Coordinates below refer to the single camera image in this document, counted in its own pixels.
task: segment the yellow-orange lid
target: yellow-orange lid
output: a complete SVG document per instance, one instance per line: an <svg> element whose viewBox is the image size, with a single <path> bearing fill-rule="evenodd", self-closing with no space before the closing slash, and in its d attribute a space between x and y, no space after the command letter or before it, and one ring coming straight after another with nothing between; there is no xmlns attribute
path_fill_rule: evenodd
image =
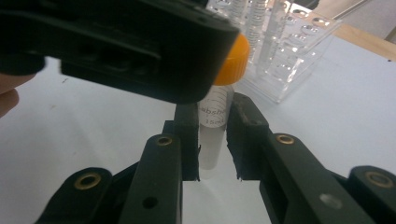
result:
<svg viewBox="0 0 396 224"><path fill-rule="evenodd" d="M248 40L239 35L228 53L227 59L221 67L213 85L226 86L237 82L245 74L248 63Z"/></svg>

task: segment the translucent tube body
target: translucent tube body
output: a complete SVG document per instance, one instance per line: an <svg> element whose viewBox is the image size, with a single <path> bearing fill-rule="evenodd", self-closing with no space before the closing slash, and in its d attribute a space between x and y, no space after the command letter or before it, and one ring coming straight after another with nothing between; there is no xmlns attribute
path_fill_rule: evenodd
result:
<svg viewBox="0 0 396 224"><path fill-rule="evenodd" d="M204 100L199 103L201 178L210 178L218 163L232 100L232 85L212 86Z"/></svg>

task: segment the vial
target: vial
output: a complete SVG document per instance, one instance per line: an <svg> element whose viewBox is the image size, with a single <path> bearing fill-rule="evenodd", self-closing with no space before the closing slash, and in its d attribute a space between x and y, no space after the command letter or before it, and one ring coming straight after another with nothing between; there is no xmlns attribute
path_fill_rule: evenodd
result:
<svg viewBox="0 0 396 224"><path fill-rule="evenodd" d="M233 101L233 84L244 74L248 63L248 40L239 35L206 97L198 104L200 121L198 156L200 177L210 178L219 159L228 115Z"/></svg>

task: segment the table surface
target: table surface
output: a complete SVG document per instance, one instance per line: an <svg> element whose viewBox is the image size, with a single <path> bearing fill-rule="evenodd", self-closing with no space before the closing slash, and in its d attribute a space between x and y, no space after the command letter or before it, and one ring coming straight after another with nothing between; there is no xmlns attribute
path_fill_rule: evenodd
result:
<svg viewBox="0 0 396 224"><path fill-rule="evenodd" d="M139 160L175 106L59 74L57 61L18 88L0 119L0 222L32 223L76 171L113 174ZM277 133L299 137L326 168L396 174L396 63L336 37L313 75L277 105L244 86ZM215 177L184 183L184 223L270 223L257 181L239 181L223 147Z"/></svg>

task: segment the plastic vial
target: plastic vial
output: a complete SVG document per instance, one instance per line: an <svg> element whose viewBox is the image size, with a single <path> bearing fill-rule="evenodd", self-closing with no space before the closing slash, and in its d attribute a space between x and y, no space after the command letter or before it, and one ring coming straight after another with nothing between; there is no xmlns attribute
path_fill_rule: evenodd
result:
<svg viewBox="0 0 396 224"><path fill-rule="evenodd" d="M248 40L239 35L227 56L212 88L199 103L200 177L210 178L219 159L221 144L233 101L232 84L245 73L248 63Z"/></svg>

